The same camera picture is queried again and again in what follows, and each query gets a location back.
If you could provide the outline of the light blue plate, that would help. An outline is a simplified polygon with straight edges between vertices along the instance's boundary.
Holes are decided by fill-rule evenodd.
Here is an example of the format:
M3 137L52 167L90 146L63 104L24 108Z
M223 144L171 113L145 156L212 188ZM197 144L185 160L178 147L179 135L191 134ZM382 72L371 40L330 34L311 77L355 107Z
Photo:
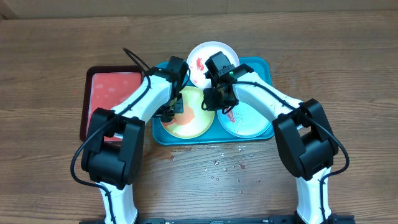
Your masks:
M217 111L217 116L222 127L238 138L258 137L271 127L270 121L243 102L226 114Z

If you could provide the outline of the green rimmed plate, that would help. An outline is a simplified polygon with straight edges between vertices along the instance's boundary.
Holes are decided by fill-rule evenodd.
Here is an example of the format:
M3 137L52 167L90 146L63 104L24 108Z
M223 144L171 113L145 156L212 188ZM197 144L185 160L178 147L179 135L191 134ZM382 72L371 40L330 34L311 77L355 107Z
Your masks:
M183 113L177 113L171 122L161 122L165 130L180 139L192 139L204 134L212 125L214 111L201 108L203 90L186 86L182 91Z

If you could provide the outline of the white plate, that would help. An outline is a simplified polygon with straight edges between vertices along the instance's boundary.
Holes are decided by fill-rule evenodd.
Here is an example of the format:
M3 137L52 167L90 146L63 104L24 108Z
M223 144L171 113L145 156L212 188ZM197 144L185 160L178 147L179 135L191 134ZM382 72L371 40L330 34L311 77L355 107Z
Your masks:
M222 42L209 41L197 45L187 58L187 63L191 71L190 81L197 88L203 90L211 86L211 81L205 77L205 73L208 71L205 62L210 56L218 52L223 52L235 67L240 64L236 52Z

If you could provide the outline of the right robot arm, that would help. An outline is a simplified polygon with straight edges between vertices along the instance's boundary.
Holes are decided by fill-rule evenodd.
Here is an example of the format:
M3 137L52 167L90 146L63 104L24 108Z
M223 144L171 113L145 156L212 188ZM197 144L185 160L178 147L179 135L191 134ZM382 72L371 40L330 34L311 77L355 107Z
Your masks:
M322 105L302 102L264 82L252 67L234 66L223 52L205 62L211 86L204 89L203 110L229 113L239 103L254 108L272 123L279 157L296 178L301 223L327 223L327 178L338 145Z

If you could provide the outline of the dark green sponge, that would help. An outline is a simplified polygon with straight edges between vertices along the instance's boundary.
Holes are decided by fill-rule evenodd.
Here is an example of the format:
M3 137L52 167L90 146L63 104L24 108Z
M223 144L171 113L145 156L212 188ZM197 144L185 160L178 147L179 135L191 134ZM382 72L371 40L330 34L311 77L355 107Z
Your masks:
M169 123L173 120L174 116L171 114L163 114L160 118L161 122L163 123Z

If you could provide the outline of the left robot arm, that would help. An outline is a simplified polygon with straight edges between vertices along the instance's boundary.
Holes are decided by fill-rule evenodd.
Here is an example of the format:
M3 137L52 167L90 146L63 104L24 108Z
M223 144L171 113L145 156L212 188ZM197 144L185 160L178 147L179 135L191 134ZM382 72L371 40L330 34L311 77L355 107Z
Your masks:
M155 115L169 118L182 111L187 72L184 59L171 57L165 68L146 70L140 87L120 105L91 115L87 137L74 156L81 157L81 168L90 176L87 185L101 192L102 223L138 221L132 185L141 168L146 123Z

